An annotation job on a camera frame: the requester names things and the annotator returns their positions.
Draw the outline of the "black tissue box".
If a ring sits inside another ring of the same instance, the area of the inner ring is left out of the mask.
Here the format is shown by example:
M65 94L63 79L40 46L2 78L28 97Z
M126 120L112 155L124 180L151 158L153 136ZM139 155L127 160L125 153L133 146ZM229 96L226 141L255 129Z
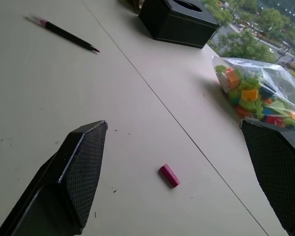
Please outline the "black tissue box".
M219 28L202 0L145 0L139 17L153 39L199 49Z

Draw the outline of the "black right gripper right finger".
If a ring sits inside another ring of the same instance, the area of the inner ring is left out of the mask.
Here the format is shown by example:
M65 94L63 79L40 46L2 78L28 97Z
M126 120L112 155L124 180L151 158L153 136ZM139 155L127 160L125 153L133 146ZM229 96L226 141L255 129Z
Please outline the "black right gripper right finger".
M283 229L295 236L295 131L252 118L240 129L260 187Z

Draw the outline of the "black and pink pen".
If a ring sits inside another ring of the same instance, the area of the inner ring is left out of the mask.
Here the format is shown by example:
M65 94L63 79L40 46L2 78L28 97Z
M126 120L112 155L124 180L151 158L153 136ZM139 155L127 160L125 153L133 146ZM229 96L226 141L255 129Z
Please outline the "black and pink pen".
M45 28L46 30L76 44L79 47L82 47L88 51L94 52L94 53L99 53L100 51L96 49L93 45L90 43L82 40L81 38L65 31L64 29L56 26L55 24L51 23L50 21L47 21L43 18L40 18L38 16L28 16L26 17L27 20Z

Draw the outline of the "clear bag of coloured blocks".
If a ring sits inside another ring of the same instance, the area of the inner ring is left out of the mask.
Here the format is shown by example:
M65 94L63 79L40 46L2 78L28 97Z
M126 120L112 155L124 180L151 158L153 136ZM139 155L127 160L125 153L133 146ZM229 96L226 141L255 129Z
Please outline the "clear bag of coloured blocks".
M295 79L282 66L239 58L212 57L224 93L242 117L295 131Z

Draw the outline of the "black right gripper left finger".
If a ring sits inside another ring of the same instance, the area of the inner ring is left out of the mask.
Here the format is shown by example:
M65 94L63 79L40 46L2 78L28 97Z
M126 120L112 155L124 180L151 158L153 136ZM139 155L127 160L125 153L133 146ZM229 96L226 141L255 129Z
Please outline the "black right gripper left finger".
M98 186L108 124L71 131L36 172L0 227L0 236L77 236Z

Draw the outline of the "pink pen cap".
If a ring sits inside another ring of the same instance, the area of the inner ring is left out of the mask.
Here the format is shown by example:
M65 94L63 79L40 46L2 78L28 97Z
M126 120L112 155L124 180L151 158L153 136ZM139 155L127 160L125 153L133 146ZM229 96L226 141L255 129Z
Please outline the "pink pen cap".
M160 167L158 174L170 188L176 188L178 185L180 185L179 179L168 164L164 164L162 167Z

